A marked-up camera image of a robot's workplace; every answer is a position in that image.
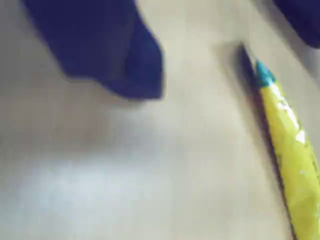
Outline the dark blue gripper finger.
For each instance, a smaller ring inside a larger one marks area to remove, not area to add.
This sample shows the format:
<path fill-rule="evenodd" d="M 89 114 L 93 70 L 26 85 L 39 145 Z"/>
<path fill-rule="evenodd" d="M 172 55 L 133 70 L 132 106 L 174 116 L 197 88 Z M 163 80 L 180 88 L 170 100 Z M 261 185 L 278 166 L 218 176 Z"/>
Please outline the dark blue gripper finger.
<path fill-rule="evenodd" d="M 25 0 L 62 71 L 91 78 L 126 99 L 163 95 L 161 48 L 133 0 Z"/>
<path fill-rule="evenodd" d="M 319 0 L 275 0 L 274 3 L 304 43 L 312 48 L 320 47 Z"/>

